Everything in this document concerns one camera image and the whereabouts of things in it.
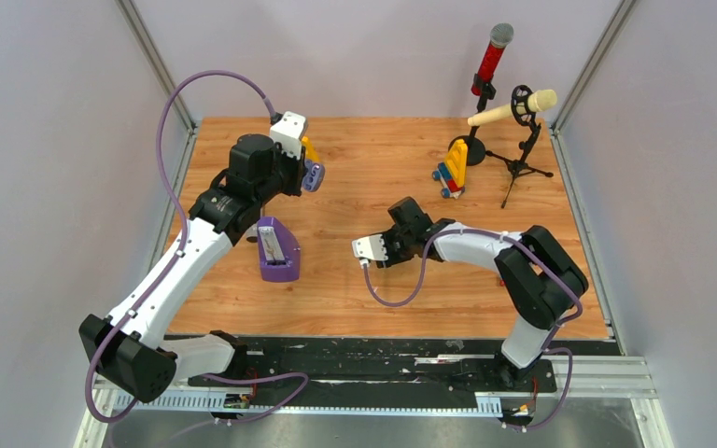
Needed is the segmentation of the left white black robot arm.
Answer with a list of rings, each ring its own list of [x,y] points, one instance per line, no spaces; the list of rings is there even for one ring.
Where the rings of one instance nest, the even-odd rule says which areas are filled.
[[[228,167],[199,195],[176,244],[107,316],[88,315],[81,323],[78,332],[90,360],[86,391],[100,375],[149,403],[184,378],[214,373],[225,385],[245,380],[245,350],[230,334],[213,330],[174,341],[164,335],[204,275],[258,222],[263,206],[277,195],[302,193],[311,147],[307,137],[237,139]]]

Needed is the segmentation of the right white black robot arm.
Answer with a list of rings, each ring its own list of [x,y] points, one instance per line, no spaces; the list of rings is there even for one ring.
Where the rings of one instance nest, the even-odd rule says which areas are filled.
[[[423,263],[458,262],[499,276],[517,318],[500,349],[496,376],[508,389],[519,389],[533,376],[532,364],[546,351],[564,324],[583,313],[589,282],[563,246],[546,228],[488,231],[451,218],[433,220],[415,199],[405,197],[388,213],[392,226],[352,241],[364,272],[420,258]]]

